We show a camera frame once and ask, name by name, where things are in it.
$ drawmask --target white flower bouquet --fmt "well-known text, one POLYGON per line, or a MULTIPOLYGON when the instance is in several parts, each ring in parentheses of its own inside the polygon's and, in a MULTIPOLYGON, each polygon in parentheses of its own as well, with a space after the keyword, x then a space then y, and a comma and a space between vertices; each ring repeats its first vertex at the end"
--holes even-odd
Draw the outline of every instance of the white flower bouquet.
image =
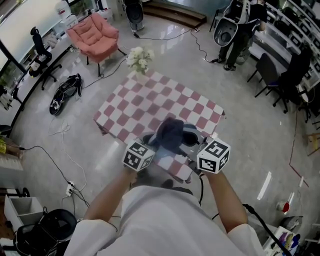
POLYGON ((140 46, 132 48, 127 59, 126 64, 129 68, 137 73, 146 74, 148 62, 151 62, 155 57, 153 50, 146 50, 140 46))

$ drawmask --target power strip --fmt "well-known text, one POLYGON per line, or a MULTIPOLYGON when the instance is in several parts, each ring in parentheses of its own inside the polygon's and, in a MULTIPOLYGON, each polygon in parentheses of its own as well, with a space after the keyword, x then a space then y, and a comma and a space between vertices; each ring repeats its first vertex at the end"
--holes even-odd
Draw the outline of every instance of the power strip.
MULTIPOLYGON (((70 182, 73 186, 75 186, 75 183, 74 183, 73 181, 69 181, 69 182, 70 182)), ((72 187, 71 184, 68 184, 68 186, 66 187, 66 191, 65 191, 65 193, 66 193, 66 195, 67 195, 68 197, 71 197, 72 192, 75 190, 75 188, 72 187)))

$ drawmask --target sneaker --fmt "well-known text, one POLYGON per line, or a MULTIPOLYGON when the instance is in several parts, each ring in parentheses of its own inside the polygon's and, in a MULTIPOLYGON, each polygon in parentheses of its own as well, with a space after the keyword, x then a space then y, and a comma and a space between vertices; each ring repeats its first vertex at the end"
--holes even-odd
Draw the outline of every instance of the sneaker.
POLYGON ((235 70, 236 70, 236 66, 235 66, 235 65, 225 64, 223 68, 224 68, 225 70, 231 70, 231 71, 235 71, 235 70))
POLYGON ((218 63, 222 63, 222 62, 225 62, 227 58, 220 58, 218 57, 218 60, 216 62, 218 63))

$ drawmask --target window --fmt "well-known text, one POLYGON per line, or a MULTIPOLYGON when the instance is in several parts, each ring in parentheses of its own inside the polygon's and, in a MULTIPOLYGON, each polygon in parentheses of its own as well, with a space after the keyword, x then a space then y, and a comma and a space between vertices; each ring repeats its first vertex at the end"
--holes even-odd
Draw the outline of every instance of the window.
POLYGON ((87 9, 95 9, 97 7, 95 0, 73 0, 69 2, 71 12, 78 20, 87 16, 87 9))

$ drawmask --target black cable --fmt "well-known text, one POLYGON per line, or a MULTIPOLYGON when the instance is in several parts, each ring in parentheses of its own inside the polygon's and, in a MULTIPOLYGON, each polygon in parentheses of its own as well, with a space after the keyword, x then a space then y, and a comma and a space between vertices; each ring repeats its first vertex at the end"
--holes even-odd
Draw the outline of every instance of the black cable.
POLYGON ((185 32, 183 32, 183 33, 175 36, 175 37, 172 37, 172 38, 164 38, 164 39, 160 39, 160 38, 150 38, 150 37, 140 37, 140 36, 139 36, 137 33, 135 33, 135 32, 133 33, 133 35, 134 35, 136 38, 138 38, 138 39, 150 39, 150 40, 154 40, 154 41, 163 41, 163 40, 171 40, 171 39, 178 38, 178 37, 182 36, 183 34, 188 33, 189 31, 192 31, 192 28, 190 28, 189 30, 187 30, 187 31, 185 31, 185 32))
MULTIPOLYGON (((201 182, 201 193, 203 194, 204 191, 204 185, 203 182, 201 182)), ((274 242, 280 247, 280 249, 283 251, 283 253, 286 256, 292 256, 291 253, 284 247, 284 245, 275 237, 275 235, 271 232, 271 230, 268 228, 268 226, 266 225, 266 223, 264 222, 264 220, 258 215, 258 213, 255 211, 255 209, 250 206, 249 204, 243 204, 243 206, 248 210, 249 213, 253 214, 256 216, 256 218, 260 221, 261 225, 263 226, 263 228, 265 229, 265 231, 270 235, 270 237, 274 240, 274 242)))
POLYGON ((84 201, 84 203, 85 203, 85 205, 86 205, 87 207, 90 206, 90 204, 89 204, 85 199, 82 199, 82 198, 80 197, 80 195, 78 195, 78 194, 75 193, 74 191, 73 191, 73 193, 74 193, 78 198, 80 198, 80 200, 84 201))
POLYGON ((68 181, 68 179, 66 178, 66 176, 64 175, 64 173, 62 172, 62 170, 57 166, 56 162, 52 159, 52 157, 49 155, 49 153, 48 153, 42 146, 37 145, 37 146, 30 147, 30 148, 24 148, 24 147, 21 147, 21 146, 13 146, 13 145, 7 144, 7 143, 5 143, 4 141, 1 141, 1 140, 0 140, 0 143, 5 144, 5 145, 10 146, 10 147, 13 147, 13 148, 16 148, 16 149, 20 149, 20 150, 22 150, 22 151, 29 151, 29 150, 32 150, 32 149, 35 149, 35 148, 40 148, 40 149, 42 149, 42 150, 47 154, 47 156, 51 159, 51 161, 53 162, 53 164, 55 165, 55 167, 59 170, 59 172, 61 173, 61 175, 62 175, 62 177, 64 178, 64 180, 65 180, 69 185, 71 185, 73 188, 75 188, 75 189, 80 193, 80 195, 83 197, 83 199, 82 199, 78 194, 75 193, 75 195, 78 196, 82 201, 84 201, 87 207, 90 206, 90 204, 86 201, 86 199, 85 199, 85 197, 83 196, 83 194, 82 194, 72 183, 70 183, 70 182, 68 181))
POLYGON ((199 46, 199 51, 205 53, 204 60, 205 60, 206 62, 208 62, 208 63, 213 63, 213 60, 211 60, 211 61, 207 60, 207 55, 208 55, 208 54, 207 54, 207 52, 206 52, 205 50, 202 50, 202 49, 201 49, 201 46, 200 46, 200 44, 198 43, 198 37, 196 37, 194 34, 192 34, 192 31, 190 32, 190 34, 195 38, 195 43, 199 46))
POLYGON ((72 196, 72 202, 73 202, 73 215, 76 216, 76 206, 75 206, 74 194, 71 194, 71 196, 72 196))
POLYGON ((202 198, 204 197, 204 190, 203 190, 203 188, 204 188, 204 181, 202 180, 202 176, 204 176, 204 174, 203 173, 201 173, 200 175, 199 175, 199 179, 200 179, 200 182, 201 182, 201 195, 200 195, 200 199, 199 199, 199 205, 201 206, 201 202, 202 202, 202 198))
POLYGON ((93 85, 95 82, 100 81, 101 79, 106 79, 106 78, 112 76, 112 75, 120 68, 120 65, 121 65, 122 62, 124 62, 125 60, 126 60, 126 58, 123 59, 123 60, 119 63, 119 65, 116 67, 115 71, 113 71, 111 74, 108 74, 107 76, 105 76, 105 74, 102 73, 102 74, 100 75, 100 78, 99 78, 99 79, 93 81, 92 83, 90 83, 90 84, 87 85, 86 87, 82 87, 82 89, 88 88, 89 86, 93 85))
POLYGON ((219 213, 217 213, 216 215, 214 215, 211 220, 214 220, 218 215, 219 215, 219 213))
POLYGON ((117 229, 117 227, 115 226, 115 225, 113 225, 113 224, 111 224, 110 222, 108 222, 110 225, 112 225, 114 228, 115 228, 115 230, 118 232, 118 229, 117 229))

